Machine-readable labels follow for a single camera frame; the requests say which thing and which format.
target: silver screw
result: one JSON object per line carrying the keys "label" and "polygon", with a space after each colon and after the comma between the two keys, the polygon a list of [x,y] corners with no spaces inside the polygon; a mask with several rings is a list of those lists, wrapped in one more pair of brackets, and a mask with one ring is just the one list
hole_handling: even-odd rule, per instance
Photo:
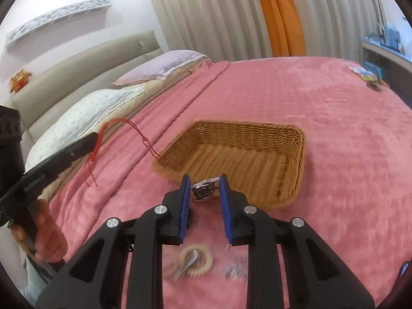
{"label": "silver screw", "polygon": [[119,225],[119,220],[117,218],[110,218],[107,220],[106,225],[109,228],[116,228]]}
{"label": "silver screw", "polygon": [[256,214],[257,209],[256,209],[255,206],[247,205],[247,206],[244,208],[244,211],[245,211],[246,214]]}
{"label": "silver screw", "polygon": [[294,218],[294,219],[292,220],[292,224],[293,224],[295,227],[301,228],[301,227],[303,227],[303,226],[305,225],[305,221],[302,220],[302,218],[296,217],[296,218]]}
{"label": "silver screw", "polygon": [[165,212],[167,212],[167,207],[165,205],[158,205],[155,209],[154,209],[156,214],[164,214]]}

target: wicker basket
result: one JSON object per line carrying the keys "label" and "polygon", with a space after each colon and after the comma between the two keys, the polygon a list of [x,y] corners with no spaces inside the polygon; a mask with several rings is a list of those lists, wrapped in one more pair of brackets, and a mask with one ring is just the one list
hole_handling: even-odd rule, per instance
{"label": "wicker basket", "polygon": [[305,136],[291,125],[197,121],[154,161],[154,169],[192,183],[226,173],[230,187],[261,208],[289,205],[299,194]]}

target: white wall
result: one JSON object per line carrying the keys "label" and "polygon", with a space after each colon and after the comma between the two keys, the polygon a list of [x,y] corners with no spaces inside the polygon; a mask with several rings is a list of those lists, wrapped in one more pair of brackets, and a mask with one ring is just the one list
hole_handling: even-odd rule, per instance
{"label": "white wall", "polygon": [[106,11],[75,16],[47,26],[17,43],[5,48],[5,37],[21,24],[56,8],[86,0],[16,0],[0,24],[0,104],[9,95],[9,79],[21,68],[34,75],[45,71],[59,61],[105,41],[154,30],[164,51],[167,44],[151,0],[112,0]]}
{"label": "white wall", "polygon": [[400,32],[405,47],[405,54],[412,56],[412,28],[395,0],[381,0],[387,22],[393,24]]}

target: white patterned pillow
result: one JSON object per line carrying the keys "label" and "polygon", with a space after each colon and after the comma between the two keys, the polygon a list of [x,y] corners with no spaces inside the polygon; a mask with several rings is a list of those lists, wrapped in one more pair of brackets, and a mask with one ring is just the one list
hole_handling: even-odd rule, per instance
{"label": "white patterned pillow", "polygon": [[26,171],[76,141],[112,111],[145,91],[141,85],[92,92],[74,104],[34,144]]}

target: wall shelf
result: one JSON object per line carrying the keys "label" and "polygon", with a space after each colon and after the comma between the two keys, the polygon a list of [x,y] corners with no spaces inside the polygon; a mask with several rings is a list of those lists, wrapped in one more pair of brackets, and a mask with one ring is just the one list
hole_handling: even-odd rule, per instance
{"label": "wall shelf", "polygon": [[112,6],[111,0],[89,0],[54,9],[42,14],[17,27],[7,34],[6,47],[13,47],[17,42],[40,29],[75,15],[86,14],[92,11],[107,9]]}
{"label": "wall shelf", "polygon": [[412,73],[412,59],[406,55],[402,55],[399,52],[391,50],[386,46],[381,45],[375,41],[372,41],[368,38],[362,38],[362,47],[363,49],[370,50],[375,52],[390,61],[398,64],[399,66],[403,67],[408,72]]}

